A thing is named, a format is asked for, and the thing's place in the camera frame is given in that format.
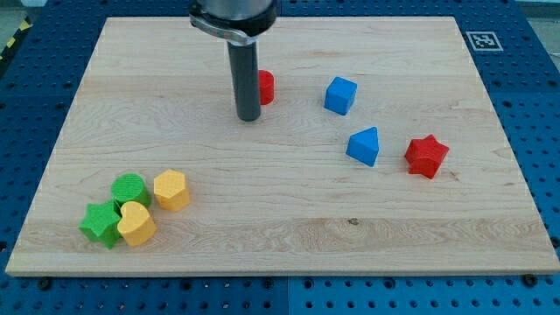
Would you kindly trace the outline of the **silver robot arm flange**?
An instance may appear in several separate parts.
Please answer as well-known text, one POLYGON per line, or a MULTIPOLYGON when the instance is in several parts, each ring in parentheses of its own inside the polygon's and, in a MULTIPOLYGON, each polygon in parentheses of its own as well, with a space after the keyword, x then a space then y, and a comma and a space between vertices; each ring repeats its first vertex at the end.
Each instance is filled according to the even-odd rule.
POLYGON ((194 0, 193 27, 234 46, 250 46, 276 21, 276 0, 194 0))

